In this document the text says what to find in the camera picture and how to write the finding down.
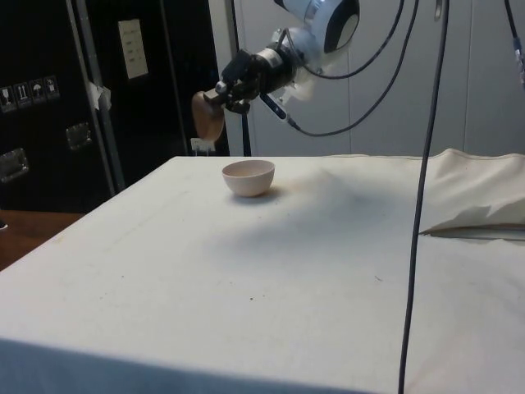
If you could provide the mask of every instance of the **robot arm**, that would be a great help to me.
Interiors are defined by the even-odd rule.
[[[193,112],[201,138],[215,140],[221,134],[224,108],[246,114],[259,95],[279,117],[279,108],[268,102],[278,89],[306,83],[304,66],[321,70],[330,66],[350,44],[359,22],[358,0],[274,0],[303,22],[302,28],[278,30],[259,53],[240,50],[221,74],[215,89],[194,96]]]
[[[344,49],[358,26],[358,0],[274,1],[304,23],[324,54]]]

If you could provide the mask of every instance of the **black cable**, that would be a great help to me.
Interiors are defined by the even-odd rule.
[[[518,37],[518,31],[516,30],[516,24],[514,23],[514,15],[512,13],[512,8],[510,6],[510,0],[504,0],[504,1],[505,1],[505,8],[507,10],[507,17],[509,18],[510,31],[512,31],[513,39],[516,39]]]
[[[428,122],[427,139],[423,151],[421,163],[421,175],[419,177],[418,201],[416,204],[416,213],[413,224],[412,249],[410,252],[410,273],[409,273],[409,295],[407,300],[406,317],[404,320],[403,345],[401,351],[401,363],[399,367],[399,394],[404,394],[404,380],[406,376],[407,357],[409,353],[410,327],[412,325],[413,299],[416,284],[416,262],[418,259],[418,242],[421,227],[421,216],[423,209],[423,198],[425,195],[425,183],[427,180],[428,160],[430,158],[430,148],[432,136],[434,135],[434,125],[436,124],[437,104],[440,95],[441,74],[443,71],[443,62],[445,59],[446,40],[449,30],[450,0],[443,1],[443,27],[441,31],[440,54],[437,60],[436,78],[434,80],[434,90],[432,92],[432,103],[430,119]]]
[[[343,76],[325,76],[324,74],[321,74],[319,72],[316,72],[312,70],[308,65],[303,64],[303,68],[308,71],[313,76],[316,76],[318,78],[323,78],[324,80],[346,80],[348,78],[352,78],[353,76],[356,76],[360,72],[366,70],[368,66],[370,66],[372,63],[376,61],[376,59],[379,57],[379,55],[382,54],[383,50],[386,48],[392,37],[394,36],[395,31],[397,30],[397,27],[399,25],[399,20],[401,19],[401,15],[403,15],[404,10],[404,0],[399,0],[399,8],[397,11],[397,14],[395,14],[394,24],[390,28],[390,32],[386,36],[385,41],[383,44],[379,47],[376,53],[370,59],[368,59],[360,68],[358,68],[356,71],[352,71],[349,74],[345,74]]]
[[[398,61],[397,67],[395,68],[394,75],[392,76],[392,79],[390,80],[390,83],[388,84],[388,86],[386,86],[385,91],[382,93],[382,95],[379,97],[379,99],[370,107],[370,109],[368,111],[366,111],[364,113],[364,115],[362,115],[356,122],[352,123],[350,126],[347,126],[347,127],[343,128],[343,129],[339,129],[339,130],[336,130],[336,131],[331,131],[331,132],[328,132],[328,133],[322,133],[322,134],[310,133],[308,131],[303,130],[303,128],[300,127],[294,121],[294,119],[292,117],[290,117],[288,119],[288,124],[290,124],[290,126],[294,127],[301,134],[307,135],[308,137],[319,138],[319,137],[329,137],[329,136],[332,136],[332,135],[343,134],[346,131],[350,131],[350,130],[354,129],[355,127],[359,126],[361,123],[363,123],[376,110],[376,108],[379,107],[379,105],[383,102],[385,97],[388,95],[388,93],[392,89],[392,86],[394,86],[394,83],[397,81],[397,77],[399,75],[399,72],[401,71],[401,67],[403,66],[404,56],[405,56],[405,54],[407,52],[407,47],[409,45],[410,37],[412,36],[413,26],[414,26],[414,23],[416,22],[416,17],[418,15],[418,8],[419,8],[419,0],[415,0],[415,2],[413,4],[413,13],[412,13],[412,19],[410,20],[409,30],[407,31],[407,35],[406,35],[406,37],[404,39],[403,48],[401,50],[401,55],[399,56],[399,61]],[[290,42],[290,47],[291,47],[292,51],[294,51],[297,55],[299,55],[299,52],[297,51],[297,48],[295,47],[294,42],[293,42],[293,40],[290,37],[290,32],[288,30],[286,30],[286,36],[288,38],[288,41]]]

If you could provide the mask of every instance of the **white label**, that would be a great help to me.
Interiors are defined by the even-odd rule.
[[[272,66],[272,68],[276,68],[282,64],[281,56],[279,56],[279,53],[277,53],[273,49],[263,49],[261,52],[258,53],[258,55],[264,58],[264,60],[266,60],[268,63],[270,63],[270,66]]]
[[[118,29],[121,32],[122,50],[126,61],[128,78],[145,76],[148,74],[148,63],[144,53],[144,42],[140,29],[140,20],[118,22]]]

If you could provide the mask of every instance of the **black door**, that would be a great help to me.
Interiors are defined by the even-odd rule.
[[[65,0],[2,0],[0,42],[0,208],[90,211],[111,182]]]
[[[112,92],[112,129],[129,186],[170,158],[187,154],[160,3],[86,0],[85,4],[103,84]],[[121,39],[122,26],[130,21],[139,25],[138,41],[144,51],[145,67],[138,73],[130,73],[125,60],[125,51],[135,47],[128,49],[130,42]]]

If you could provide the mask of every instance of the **metal latch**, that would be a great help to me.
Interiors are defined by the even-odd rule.
[[[0,156],[0,182],[8,183],[30,170],[25,151],[22,148]]]
[[[71,150],[76,151],[91,144],[89,123],[80,123],[66,129],[67,142]]]

